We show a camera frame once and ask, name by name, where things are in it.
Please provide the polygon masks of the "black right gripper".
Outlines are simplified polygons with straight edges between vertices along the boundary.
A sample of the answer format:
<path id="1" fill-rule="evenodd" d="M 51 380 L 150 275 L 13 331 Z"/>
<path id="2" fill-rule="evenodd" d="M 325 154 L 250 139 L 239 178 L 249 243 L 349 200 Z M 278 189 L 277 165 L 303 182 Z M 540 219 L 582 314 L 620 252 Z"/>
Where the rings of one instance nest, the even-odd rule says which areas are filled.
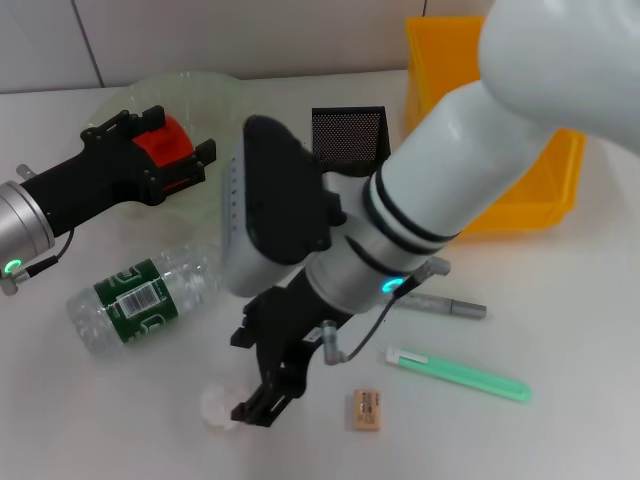
<path id="1" fill-rule="evenodd" d="M 244 306 L 242 324 L 230 344 L 242 349 L 256 344 L 262 383 L 233 408 L 233 421 L 270 427 L 292 400 L 304 394 L 311 357 L 319 346 L 304 338 L 325 320 L 342 326 L 345 314 L 321 299 L 304 272 Z"/>

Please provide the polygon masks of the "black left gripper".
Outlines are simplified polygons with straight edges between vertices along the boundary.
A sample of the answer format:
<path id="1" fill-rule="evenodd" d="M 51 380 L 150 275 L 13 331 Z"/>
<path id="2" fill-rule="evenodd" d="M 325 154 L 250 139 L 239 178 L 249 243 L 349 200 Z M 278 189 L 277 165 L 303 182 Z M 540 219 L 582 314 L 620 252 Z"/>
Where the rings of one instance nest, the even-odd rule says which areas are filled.
<path id="1" fill-rule="evenodd" d="M 165 126 L 165 111 L 156 105 L 141 115 L 122 110 L 81 132 L 85 143 L 75 157 L 22 183 L 55 234 L 64 234 L 119 203 L 146 199 L 145 174 L 153 161 L 132 142 Z M 148 178 L 148 204 L 206 180 L 205 167 L 216 160 L 212 139 L 189 155 L 156 169 Z"/>

